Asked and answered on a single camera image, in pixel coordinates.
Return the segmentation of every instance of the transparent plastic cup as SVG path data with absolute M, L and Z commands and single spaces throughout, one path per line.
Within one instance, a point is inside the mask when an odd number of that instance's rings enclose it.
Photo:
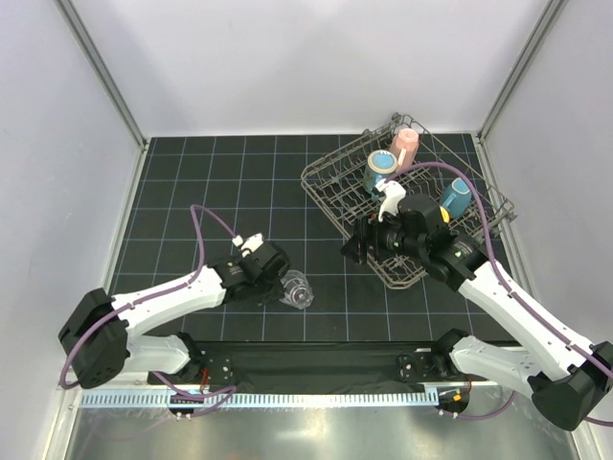
M 304 310 L 313 302 L 313 289 L 310 288 L 307 276 L 298 270 L 288 270 L 281 279 L 285 288 L 285 296 L 281 301 L 298 310 Z

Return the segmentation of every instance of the black grid mat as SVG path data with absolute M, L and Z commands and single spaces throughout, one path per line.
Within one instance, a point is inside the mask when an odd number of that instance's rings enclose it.
M 277 242 L 292 267 L 308 277 L 315 300 L 304 311 L 279 302 L 264 307 L 253 302 L 229 304 L 173 320 L 150 334 L 184 331 L 196 340 L 240 341 L 431 340 L 459 328 L 484 340 L 510 339 L 481 309 L 446 286 L 426 278 L 409 289 L 390 290 L 368 267 L 353 265 L 340 255 L 343 240 L 307 198 L 300 173 L 308 162 L 353 137 L 154 139 L 112 292 L 149 288 L 195 268 L 197 246 L 189 206 L 200 203 L 243 237 L 263 233 Z M 469 135 L 439 138 L 480 171 Z M 484 184 L 476 182 L 483 190 Z M 208 216 L 201 223 L 207 258 L 227 255 L 232 244 L 224 231 Z M 494 248 L 508 265 L 502 243 L 494 241 Z

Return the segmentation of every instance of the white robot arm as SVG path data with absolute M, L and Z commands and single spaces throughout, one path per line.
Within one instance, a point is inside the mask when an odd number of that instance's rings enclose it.
M 382 180 L 376 189 L 381 198 L 380 212 L 376 218 L 356 221 L 353 237 L 341 251 L 343 255 L 359 264 L 364 264 L 369 255 L 380 261 L 397 254 L 413 258 L 434 279 L 486 311 L 525 348 L 521 352 L 501 349 L 454 330 L 434 347 L 439 352 L 441 374 L 476 375 L 496 381 L 531 398 L 555 425 L 575 429 L 612 386 L 611 379 L 592 361 L 611 369 L 613 346 L 608 342 L 594 345 L 561 323 L 497 262 L 495 273 L 483 245 L 467 235 L 454 234 L 443 221 L 439 204 L 430 196 L 407 196 L 395 181 Z M 568 337 L 570 344 L 561 341 L 552 327 Z M 577 353 L 576 348 L 591 359 Z
M 265 303 L 283 298 L 282 278 L 289 269 L 283 250 L 264 241 L 261 234 L 246 241 L 235 237 L 233 243 L 239 249 L 237 256 L 203 266 L 198 273 L 115 297 L 103 289 L 85 294 L 58 335 L 67 355 L 101 317 L 119 313 L 78 349 L 72 366 L 79 385 L 94 388 L 120 372 L 134 371 L 160 371 L 182 381 L 194 380 L 203 368 L 202 356 L 188 334 L 144 334 L 192 311 L 245 299 Z M 138 308 L 125 308 L 145 297 L 147 301 Z

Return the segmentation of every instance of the blue mug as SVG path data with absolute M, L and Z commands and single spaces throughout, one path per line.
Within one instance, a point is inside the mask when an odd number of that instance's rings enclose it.
M 441 206 L 449 212 L 452 219 L 462 216 L 470 205 L 472 193 L 466 183 L 458 177 L 445 189 L 441 196 Z
M 362 185 L 373 198 L 376 183 L 392 175 L 398 166 L 398 160 L 387 150 L 375 150 L 368 156 L 368 164 L 364 171 L 364 181 Z

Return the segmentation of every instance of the wire dish rack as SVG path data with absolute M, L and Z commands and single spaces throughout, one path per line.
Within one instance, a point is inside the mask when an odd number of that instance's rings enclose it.
M 303 170 L 302 187 L 345 239 L 352 236 L 356 218 L 378 211 L 378 203 L 362 187 L 368 155 L 374 150 L 388 149 L 396 133 L 404 127 L 410 127 L 420 134 L 416 163 L 447 163 L 463 171 L 475 183 L 486 207 L 490 233 L 497 234 L 504 219 L 511 221 L 515 218 L 513 204 L 470 165 L 471 155 L 452 151 L 409 115 L 395 114 L 387 125 L 374 131 L 365 130 L 359 138 L 328 153 Z M 396 180 L 407 190 L 408 195 L 427 194 L 438 201 L 445 188 L 455 178 L 455 175 L 447 170 L 431 168 L 409 172 Z M 463 216 L 451 220 L 450 227 L 483 240 L 483 227 L 474 199 Z M 425 276 L 425 270 L 419 264 L 404 256 L 396 256 L 379 263 L 369 254 L 368 265 L 391 289 L 408 288 Z

